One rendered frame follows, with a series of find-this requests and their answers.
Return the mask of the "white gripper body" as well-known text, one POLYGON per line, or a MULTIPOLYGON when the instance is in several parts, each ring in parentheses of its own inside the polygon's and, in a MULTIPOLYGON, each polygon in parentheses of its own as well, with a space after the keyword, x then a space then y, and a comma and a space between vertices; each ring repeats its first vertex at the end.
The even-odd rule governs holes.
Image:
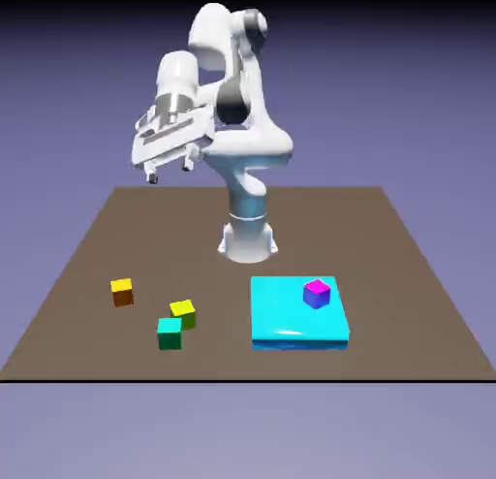
POLYGON ((143 168, 150 161, 157 166, 184 156, 189 144, 209 146, 214 139, 214 109, 211 106, 180 112, 172 124, 160 126, 161 117, 148 113, 136 124, 131 162, 143 168))

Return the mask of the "small orange cube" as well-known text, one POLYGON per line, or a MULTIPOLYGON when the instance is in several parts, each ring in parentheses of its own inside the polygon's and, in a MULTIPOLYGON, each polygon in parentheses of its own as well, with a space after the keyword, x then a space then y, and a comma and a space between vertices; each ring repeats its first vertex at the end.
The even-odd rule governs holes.
POLYGON ((134 303, 131 278, 114 279, 110 282, 112 301, 115 307, 127 306, 134 303))

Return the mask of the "small yellow cube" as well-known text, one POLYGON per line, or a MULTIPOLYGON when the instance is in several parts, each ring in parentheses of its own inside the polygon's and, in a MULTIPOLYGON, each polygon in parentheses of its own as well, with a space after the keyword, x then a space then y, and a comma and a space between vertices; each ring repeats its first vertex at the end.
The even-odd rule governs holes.
POLYGON ((197 325, 197 314, 191 300, 170 303, 170 316, 181 321, 181 330, 192 330, 197 325))

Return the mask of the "small green cube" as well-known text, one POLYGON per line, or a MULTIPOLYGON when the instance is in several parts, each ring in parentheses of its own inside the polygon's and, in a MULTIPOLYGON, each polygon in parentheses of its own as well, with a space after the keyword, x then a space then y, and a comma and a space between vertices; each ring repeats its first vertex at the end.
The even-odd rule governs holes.
POLYGON ((173 317, 159 319, 156 334, 160 350, 180 350, 182 347, 182 320, 173 317))

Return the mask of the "small magenta cube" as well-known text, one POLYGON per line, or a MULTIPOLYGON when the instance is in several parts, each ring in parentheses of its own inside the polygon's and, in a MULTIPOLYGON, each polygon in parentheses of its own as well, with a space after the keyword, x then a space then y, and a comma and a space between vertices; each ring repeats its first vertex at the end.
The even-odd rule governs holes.
POLYGON ((314 279, 303 286, 303 301, 313 309, 319 309, 330 302, 331 287, 321 281, 314 279))

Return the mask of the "large cyan box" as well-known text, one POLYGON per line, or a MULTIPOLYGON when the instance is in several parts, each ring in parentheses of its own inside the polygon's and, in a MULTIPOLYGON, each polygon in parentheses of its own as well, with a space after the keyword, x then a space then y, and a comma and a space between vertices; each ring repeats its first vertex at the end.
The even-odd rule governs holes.
POLYGON ((350 327, 333 276, 254 276, 250 285, 252 347, 259 350, 345 349, 350 327), (329 304, 303 301, 305 283, 331 287, 329 304))

